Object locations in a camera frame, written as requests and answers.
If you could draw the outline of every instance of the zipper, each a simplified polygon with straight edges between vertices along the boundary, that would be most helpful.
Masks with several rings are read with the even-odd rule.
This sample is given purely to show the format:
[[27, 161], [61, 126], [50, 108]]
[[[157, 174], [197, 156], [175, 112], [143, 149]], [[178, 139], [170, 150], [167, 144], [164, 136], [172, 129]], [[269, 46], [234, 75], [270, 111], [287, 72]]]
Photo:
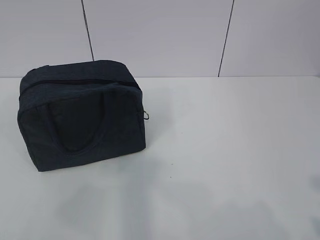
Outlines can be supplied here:
[[21, 93], [20, 97], [29, 89], [42, 85], [42, 84], [60, 84], [60, 85], [87, 85], [87, 84], [101, 84], [101, 85], [107, 85], [107, 84], [113, 84], [113, 83], [118, 83], [123, 86], [128, 86], [128, 87], [134, 87], [136, 89], [140, 89], [138, 84], [136, 82], [127, 82], [127, 81], [113, 81], [113, 80], [103, 80], [103, 79], [86, 79], [86, 80], [42, 80], [42, 81], [37, 81], [28, 87], [26, 87]]

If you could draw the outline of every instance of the panel seam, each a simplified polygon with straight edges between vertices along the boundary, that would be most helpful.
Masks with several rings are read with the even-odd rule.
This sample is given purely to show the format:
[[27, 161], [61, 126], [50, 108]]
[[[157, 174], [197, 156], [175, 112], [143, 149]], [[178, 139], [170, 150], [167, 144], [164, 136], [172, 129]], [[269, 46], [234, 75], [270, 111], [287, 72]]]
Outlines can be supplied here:
[[223, 45], [223, 50], [222, 50], [222, 56], [221, 56], [221, 61], [220, 61], [220, 66], [219, 66], [218, 77], [220, 77], [221, 66], [222, 66], [222, 62], [224, 59], [224, 55], [225, 55], [225, 49], [226, 49], [226, 44], [227, 44], [227, 38], [228, 38], [228, 33], [229, 33], [229, 28], [230, 28], [232, 12], [234, 10], [234, 5], [235, 5], [235, 0], [232, 0], [232, 6], [231, 6], [231, 11], [230, 11], [230, 16], [229, 16], [228, 27], [226, 29], [226, 34], [225, 34], [225, 39], [224, 39], [224, 45]]
[[90, 38], [90, 33], [89, 33], [89, 27], [88, 27], [88, 21], [87, 21], [87, 16], [86, 16], [86, 11], [85, 11], [84, 0], [81, 0], [81, 5], [82, 5], [82, 13], [83, 13], [84, 24], [85, 24], [85, 28], [86, 28], [86, 34], [87, 34], [87, 37], [88, 37], [90, 51], [91, 51], [91, 57], [92, 57], [92, 61], [94, 62], [95, 61], [95, 57], [94, 57], [94, 52], [92, 50], [92, 44], [91, 44], [91, 38]]

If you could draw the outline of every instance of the white wall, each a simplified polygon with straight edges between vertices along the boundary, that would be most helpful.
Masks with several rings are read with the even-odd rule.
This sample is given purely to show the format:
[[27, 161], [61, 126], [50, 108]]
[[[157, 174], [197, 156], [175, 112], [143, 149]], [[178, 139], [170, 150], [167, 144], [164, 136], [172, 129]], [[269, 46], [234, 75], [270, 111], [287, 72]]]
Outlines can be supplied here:
[[[84, 0], [95, 59], [218, 75], [232, 0]], [[235, 0], [220, 76], [320, 75], [320, 0]], [[81, 0], [2, 0], [0, 77], [91, 61]]]
[[232, 0], [86, 0], [96, 59], [136, 77], [217, 76]]
[[1, 0], [0, 77], [90, 59], [80, 0]]
[[320, 75], [320, 0], [235, 0], [220, 76]]

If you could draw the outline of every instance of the metal ring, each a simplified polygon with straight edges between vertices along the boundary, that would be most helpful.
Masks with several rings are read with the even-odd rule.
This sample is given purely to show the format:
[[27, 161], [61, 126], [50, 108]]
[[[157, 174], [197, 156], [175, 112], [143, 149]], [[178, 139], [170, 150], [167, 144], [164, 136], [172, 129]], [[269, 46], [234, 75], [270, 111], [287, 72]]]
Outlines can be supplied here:
[[143, 116], [143, 119], [144, 119], [144, 120], [149, 120], [149, 118], [150, 118], [150, 117], [149, 117], [149, 113], [147, 113], [146, 111], [143, 111], [143, 112], [147, 115], [147, 117], [144, 117], [144, 116]]

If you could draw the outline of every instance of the dark gray bag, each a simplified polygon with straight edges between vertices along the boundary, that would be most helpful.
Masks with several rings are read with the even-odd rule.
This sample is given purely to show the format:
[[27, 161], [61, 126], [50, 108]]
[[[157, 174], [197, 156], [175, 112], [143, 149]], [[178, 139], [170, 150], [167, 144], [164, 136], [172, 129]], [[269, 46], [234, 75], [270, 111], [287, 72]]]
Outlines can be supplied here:
[[31, 70], [20, 83], [17, 121], [40, 172], [146, 147], [142, 91], [127, 67], [116, 61]]

